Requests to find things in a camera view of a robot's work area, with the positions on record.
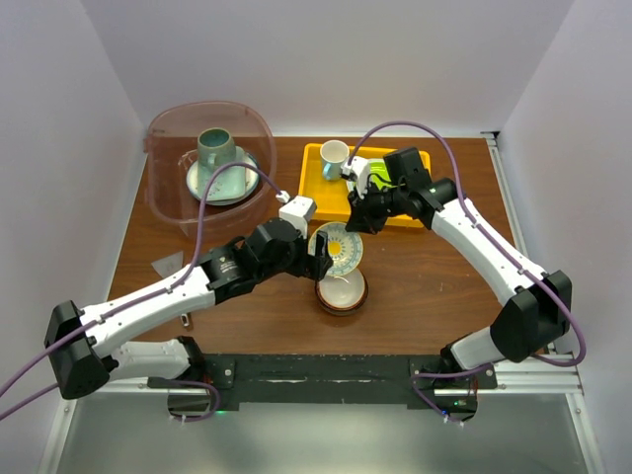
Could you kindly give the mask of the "yellow rimmed bowl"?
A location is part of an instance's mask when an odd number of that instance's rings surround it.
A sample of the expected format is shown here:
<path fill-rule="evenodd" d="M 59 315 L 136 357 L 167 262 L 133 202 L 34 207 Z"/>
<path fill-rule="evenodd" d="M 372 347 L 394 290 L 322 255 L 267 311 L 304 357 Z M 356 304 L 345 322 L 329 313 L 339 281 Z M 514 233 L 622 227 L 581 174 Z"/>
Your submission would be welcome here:
<path fill-rule="evenodd" d="M 315 254 L 316 234 L 325 232 L 328 236 L 328 252 L 333 265 L 328 269 L 327 277 L 343 277 L 353 272 L 363 256 L 363 243 L 357 232 L 346 230 L 344 222 L 327 222 L 316 229 L 308 241 L 308 253 Z"/>

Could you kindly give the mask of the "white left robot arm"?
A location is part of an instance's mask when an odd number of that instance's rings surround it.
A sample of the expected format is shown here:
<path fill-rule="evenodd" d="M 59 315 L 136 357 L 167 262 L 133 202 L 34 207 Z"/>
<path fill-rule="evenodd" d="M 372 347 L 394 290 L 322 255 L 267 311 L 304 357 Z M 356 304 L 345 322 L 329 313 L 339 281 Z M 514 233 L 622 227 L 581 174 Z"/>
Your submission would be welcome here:
<path fill-rule="evenodd" d="M 181 314 L 248 294 L 280 274 L 322 280 L 333 265 L 328 244 L 324 231 L 305 237 L 273 218 L 127 296 L 83 308 L 72 300 L 56 305 L 44 346 L 61 397 L 79 399 L 103 387 L 122 367 L 118 348 Z"/>

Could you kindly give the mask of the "mint green divided dish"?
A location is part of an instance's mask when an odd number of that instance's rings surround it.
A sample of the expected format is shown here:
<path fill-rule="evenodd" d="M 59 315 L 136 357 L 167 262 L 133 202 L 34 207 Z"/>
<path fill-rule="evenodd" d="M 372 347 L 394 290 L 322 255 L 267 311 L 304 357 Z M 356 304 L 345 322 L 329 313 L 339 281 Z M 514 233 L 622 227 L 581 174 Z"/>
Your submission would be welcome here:
<path fill-rule="evenodd" d="M 208 168 L 204 168 L 201 164 L 197 165 L 197 176 L 194 178 L 198 195 L 205 190 L 208 181 L 211 179 L 213 172 Z M 246 169 L 241 166 L 234 166 L 221 172 L 213 181 L 206 196 L 205 201 L 208 203 L 235 199 L 241 197 L 246 192 Z"/>

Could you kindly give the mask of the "teal glazed mug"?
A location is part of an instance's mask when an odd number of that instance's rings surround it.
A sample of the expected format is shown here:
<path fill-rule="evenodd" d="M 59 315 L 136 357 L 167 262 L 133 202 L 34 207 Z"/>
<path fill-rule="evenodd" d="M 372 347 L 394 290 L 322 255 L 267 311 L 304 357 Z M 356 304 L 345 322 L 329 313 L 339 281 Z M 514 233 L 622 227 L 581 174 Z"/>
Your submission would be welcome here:
<path fill-rule="evenodd" d="M 237 151 L 231 133 L 225 128 L 204 130 L 197 138 L 198 161 L 209 172 L 236 159 Z"/>

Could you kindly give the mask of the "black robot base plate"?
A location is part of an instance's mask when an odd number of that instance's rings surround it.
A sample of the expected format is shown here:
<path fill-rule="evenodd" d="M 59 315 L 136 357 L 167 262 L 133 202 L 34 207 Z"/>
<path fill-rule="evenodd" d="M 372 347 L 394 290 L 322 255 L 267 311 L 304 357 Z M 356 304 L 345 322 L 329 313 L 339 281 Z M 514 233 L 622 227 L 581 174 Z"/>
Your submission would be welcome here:
<path fill-rule="evenodd" d="M 194 419 L 209 412 L 237 411 L 246 403 L 388 404 L 426 409 L 432 401 L 444 415 L 467 421 L 478 395 L 498 387 L 492 367 L 465 377 L 449 373 L 437 355 L 236 355 L 207 354 L 193 376 L 219 396 L 191 385 L 151 377 L 148 386 L 165 389 L 174 417 Z"/>

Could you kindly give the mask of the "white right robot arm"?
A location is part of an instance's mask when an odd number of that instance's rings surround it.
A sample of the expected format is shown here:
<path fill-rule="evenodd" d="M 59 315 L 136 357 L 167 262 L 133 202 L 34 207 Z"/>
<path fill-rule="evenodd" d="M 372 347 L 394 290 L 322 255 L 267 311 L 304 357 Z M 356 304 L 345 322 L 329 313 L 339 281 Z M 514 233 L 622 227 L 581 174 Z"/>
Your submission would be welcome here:
<path fill-rule="evenodd" d="M 347 231 L 376 234 L 400 215 L 418 220 L 467 260 L 502 306 L 490 326 L 442 350 L 439 374 L 446 385 L 463 387 L 487 363 L 521 362 L 569 331 L 572 284 L 564 273 L 548 273 L 521 254 L 459 196 L 452 180 L 433 180 L 416 148 L 383 160 L 390 181 L 385 188 L 372 181 L 368 160 L 355 157 L 343 165 L 342 176 L 353 185 Z"/>

